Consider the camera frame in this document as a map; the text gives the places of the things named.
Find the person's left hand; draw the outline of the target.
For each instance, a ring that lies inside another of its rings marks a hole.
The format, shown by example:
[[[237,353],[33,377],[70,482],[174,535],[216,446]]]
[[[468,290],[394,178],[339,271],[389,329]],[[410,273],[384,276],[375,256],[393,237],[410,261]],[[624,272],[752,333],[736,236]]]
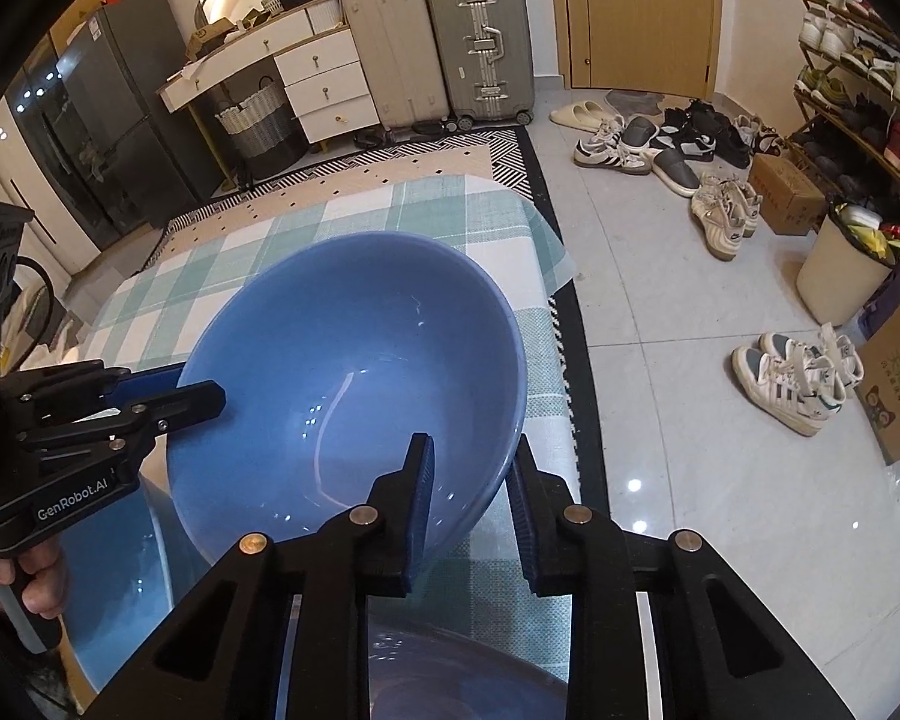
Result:
[[[30,613],[45,619],[52,619],[63,613],[68,601],[69,569],[61,548],[61,539],[52,536],[16,559],[0,557],[0,587],[13,585],[17,569],[27,577],[22,590],[22,605]]]

